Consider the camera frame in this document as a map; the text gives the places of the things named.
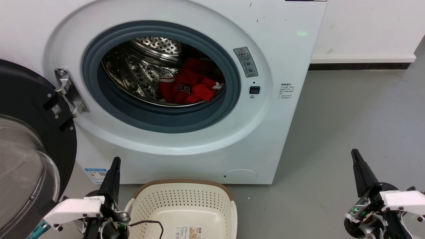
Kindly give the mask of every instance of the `concrete floor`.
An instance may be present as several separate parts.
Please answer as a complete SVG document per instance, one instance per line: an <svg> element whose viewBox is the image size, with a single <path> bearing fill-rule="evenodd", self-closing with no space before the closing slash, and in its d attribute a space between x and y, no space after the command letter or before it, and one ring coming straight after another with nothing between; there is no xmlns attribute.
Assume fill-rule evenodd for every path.
<svg viewBox="0 0 425 239"><path fill-rule="evenodd" d="M229 185L238 239L351 238L344 213L356 202L350 150L382 182L425 190L425 41L408 70L309 72L272 185ZM124 207L139 185L122 185ZM97 189L76 165L65 194ZM406 216L408 229L425 227ZM43 238L81 238L73 226Z"/></svg>

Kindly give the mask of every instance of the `laundry basket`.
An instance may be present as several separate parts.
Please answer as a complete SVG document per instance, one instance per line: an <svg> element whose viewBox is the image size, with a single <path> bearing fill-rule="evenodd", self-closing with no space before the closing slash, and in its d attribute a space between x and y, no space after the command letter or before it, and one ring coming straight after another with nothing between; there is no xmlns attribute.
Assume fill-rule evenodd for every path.
<svg viewBox="0 0 425 239"><path fill-rule="evenodd" d="M238 216L233 196L222 184L200 180L159 180L143 185L126 208L131 222L159 221L162 239L236 239ZM158 239L161 227L130 228L130 239Z"/></svg>

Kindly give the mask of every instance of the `laundry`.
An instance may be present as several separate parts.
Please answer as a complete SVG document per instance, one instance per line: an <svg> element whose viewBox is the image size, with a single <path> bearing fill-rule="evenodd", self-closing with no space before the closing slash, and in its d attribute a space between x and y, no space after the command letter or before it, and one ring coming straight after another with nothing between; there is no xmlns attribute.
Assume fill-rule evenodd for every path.
<svg viewBox="0 0 425 239"><path fill-rule="evenodd" d="M210 59L188 59L174 77L159 79L159 89L167 103L211 102L224 85L224 77Z"/></svg>

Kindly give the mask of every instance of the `blue label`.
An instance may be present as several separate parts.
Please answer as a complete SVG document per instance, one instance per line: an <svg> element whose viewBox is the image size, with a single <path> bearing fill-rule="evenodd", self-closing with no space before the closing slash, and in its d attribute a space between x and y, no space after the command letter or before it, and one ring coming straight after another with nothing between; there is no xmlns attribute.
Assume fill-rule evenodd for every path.
<svg viewBox="0 0 425 239"><path fill-rule="evenodd" d="M104 168L85 168L87 175L93 180L96 184L103 183L103 179L105 179L106 173L108 172Z"/></svg>

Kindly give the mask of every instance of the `washing machine door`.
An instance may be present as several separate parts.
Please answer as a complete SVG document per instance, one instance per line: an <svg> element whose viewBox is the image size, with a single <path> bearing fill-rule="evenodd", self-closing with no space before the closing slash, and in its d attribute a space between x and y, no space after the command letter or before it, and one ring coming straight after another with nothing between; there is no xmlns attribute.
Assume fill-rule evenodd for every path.
<svg viewBox="0 0 425 239"><path fill-rule="evenodd" d="M53 85L4 60L0 102L0 238L26 238L68 184L75 125Z"/></svg>

